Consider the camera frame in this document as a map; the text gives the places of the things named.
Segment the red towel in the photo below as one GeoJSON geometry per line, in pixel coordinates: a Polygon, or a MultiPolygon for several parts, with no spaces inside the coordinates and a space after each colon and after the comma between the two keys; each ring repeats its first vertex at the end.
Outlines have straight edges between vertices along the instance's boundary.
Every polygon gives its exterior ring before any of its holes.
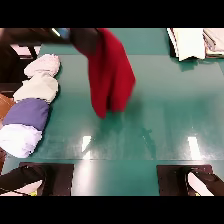
{"type": "Polygon", "coordinates": [[[135,85],[135,76],[122,43],[107,29],[99,28],[101,38],[89,61],[89,82],[92,106],[96,114],[124,111],[135,85]]]}

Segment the table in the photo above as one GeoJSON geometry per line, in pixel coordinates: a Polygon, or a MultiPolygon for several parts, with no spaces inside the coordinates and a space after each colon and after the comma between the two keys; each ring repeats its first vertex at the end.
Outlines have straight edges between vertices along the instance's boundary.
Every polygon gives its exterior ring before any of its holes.
{"type": "Polygon", "coordinates": [[[224,179],[224,63],[169,57],[162,28],[111,29],[126,47],[137,84],[124,113],[99,119],[90,102],[87,60],[48,45],[62,63],[60,93],[44,139],[26,160],[74,163],[72,195],[158,195],[157,164],[211,164],[224,179]]]}

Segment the folded white towel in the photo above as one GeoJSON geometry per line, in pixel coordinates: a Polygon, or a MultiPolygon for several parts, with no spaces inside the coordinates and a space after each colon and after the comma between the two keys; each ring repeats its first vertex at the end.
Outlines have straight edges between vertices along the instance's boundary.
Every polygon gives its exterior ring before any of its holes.
{"type": "Polygon", "coordinates": [[[173,28],[179,61],[189,57],[205,58],[203,28],[173,28]]]}
{"type": "Polygon", "coordinates": [[[9,124],[0,130],[0,147],[17,158],[27,158],[42,138],[42,131],[32,126],[9,124]]]}
{"type": "Polygon", "coordinates": [[[60,68],[59,57],[53,54],[45,54],[37,60],[31,62],[25,69],[24,73],[29,78],[38,73],[47,72],[54,77],[60,68]]]}
{"type": "Polygon", "coordinates": [[[27,98],[36,98],[51,103],[58,92],[58,82],[48,75],[48,73],[39,73],[28,81],[23,81],[20,87],[13,95],[14,101],[18,102],[27,98]]]}

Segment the teal table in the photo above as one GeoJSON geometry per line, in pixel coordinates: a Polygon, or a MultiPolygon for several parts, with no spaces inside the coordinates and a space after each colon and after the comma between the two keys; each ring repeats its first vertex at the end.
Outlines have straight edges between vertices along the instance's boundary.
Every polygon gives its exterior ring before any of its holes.
{"type": "Polygon", "coordinates": [[[44,139],[25,160],[74,163],[72,195],[158,195],[156,165],[211,164],[224,179],[224,64],[170,58],[166,29],[113,28],[137,79],[124,113],[99,119],[90,102],[87,60],[48,45],[61,59],[60,92],[44,139]]]}

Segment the purple cloth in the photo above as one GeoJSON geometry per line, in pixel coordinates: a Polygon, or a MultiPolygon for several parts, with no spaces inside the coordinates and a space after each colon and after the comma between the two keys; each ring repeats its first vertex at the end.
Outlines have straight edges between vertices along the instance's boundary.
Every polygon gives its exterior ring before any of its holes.
{"type": "Polygon", "coordinates": [[[48,111],[49,105],[44,100],[24,99],[11,107],[2,124],[23,124],[43,131],[48,111]]]}

